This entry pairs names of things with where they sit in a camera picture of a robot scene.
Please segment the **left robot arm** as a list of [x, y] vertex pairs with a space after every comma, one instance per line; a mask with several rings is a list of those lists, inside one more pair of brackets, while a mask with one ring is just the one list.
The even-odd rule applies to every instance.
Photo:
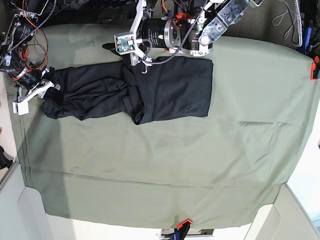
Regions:
[[[154, 18], [154, 0], [138, 0], [133, 23], [128, 32], [113, 36], [113, 43], [102, 47], [115, 55], [128, 58], [132, 66], [162, 65], [178, 53], [191, 57], [204, 57], [212, 52], [213, 43], [236, 24], [248, 7], [255, 8], [261, 0], [182, 0], [174, 1], [177, 7], [170, 11], [165, 1], [160, 1], [162, 18]], [[171, 53], [168, 60], [153, 60], [152, 49]]]

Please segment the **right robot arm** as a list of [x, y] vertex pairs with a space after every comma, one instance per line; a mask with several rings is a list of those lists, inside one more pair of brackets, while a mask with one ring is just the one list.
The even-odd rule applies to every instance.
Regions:
[[18, 104], [39, 97], [61, 104], [63, 93], [48, 67], [49, 42], [42, 26], [57, 1], [2, 0], [0, 2], [0, 70], [17, 88]]

